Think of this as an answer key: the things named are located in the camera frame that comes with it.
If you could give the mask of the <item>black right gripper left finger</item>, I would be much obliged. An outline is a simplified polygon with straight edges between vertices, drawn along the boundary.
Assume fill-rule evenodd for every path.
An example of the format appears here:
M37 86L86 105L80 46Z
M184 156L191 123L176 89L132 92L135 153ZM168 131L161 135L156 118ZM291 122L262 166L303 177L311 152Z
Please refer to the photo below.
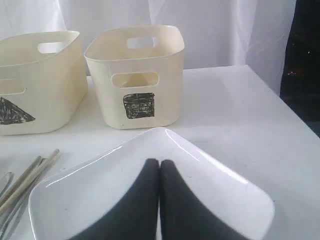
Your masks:
M124 196L72 240L154 240L159 206L159 161L148 158Z

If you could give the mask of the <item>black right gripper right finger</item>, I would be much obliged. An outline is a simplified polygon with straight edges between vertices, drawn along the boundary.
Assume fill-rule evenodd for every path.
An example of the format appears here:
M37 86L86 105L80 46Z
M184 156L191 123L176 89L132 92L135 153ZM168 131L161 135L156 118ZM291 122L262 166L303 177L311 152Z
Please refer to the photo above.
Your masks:
M163 240L243 240L191 191L175 163L160 164L159 211Z

